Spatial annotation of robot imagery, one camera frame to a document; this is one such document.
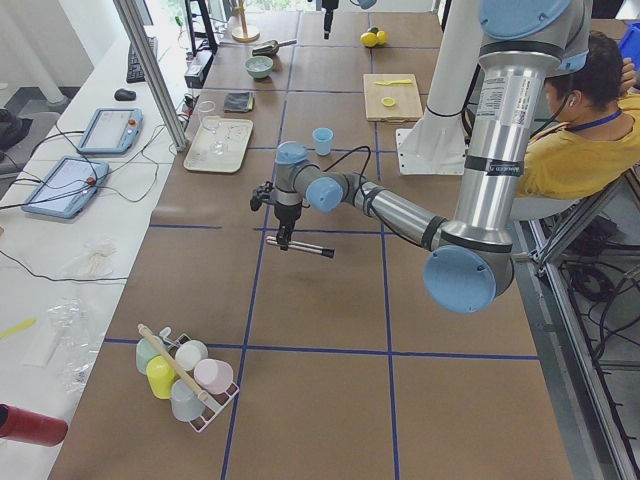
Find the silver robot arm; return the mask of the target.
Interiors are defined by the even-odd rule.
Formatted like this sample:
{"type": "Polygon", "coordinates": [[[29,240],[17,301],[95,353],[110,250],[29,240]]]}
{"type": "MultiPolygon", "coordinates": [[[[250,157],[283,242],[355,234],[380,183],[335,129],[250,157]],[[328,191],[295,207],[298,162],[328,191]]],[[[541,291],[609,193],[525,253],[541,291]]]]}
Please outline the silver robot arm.
{"type": "Polygon", "coordinates": [[[398,143],[407,171],[452,161],[462,173],[454,216],[438,216],[368,181],[308,159],[298,142],[281,144],[275,179],[255,203],[273,206],[270,243],[299,249],[292,237],[304,205],[329,212],[348,203],[429,251],[425,287],[442,307],[486,308],[513,279],[506,225],[546,78],[586,60],[588,1],[455,1],[444,29],[423,117],[398,143]]]}

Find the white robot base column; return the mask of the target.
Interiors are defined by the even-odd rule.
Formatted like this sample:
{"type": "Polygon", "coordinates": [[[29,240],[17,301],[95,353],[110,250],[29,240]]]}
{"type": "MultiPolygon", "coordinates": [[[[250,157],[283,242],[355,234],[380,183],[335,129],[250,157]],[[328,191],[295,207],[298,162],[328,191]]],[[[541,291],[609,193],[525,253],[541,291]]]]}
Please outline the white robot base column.
{"type": "Polygon", "coordinates": [[[403,175],[460,175],[466,143],[462,125],[465,99],[477,66],[483,31],[479,3],[451,3],[422,118],[396,131],[403,175]]]}

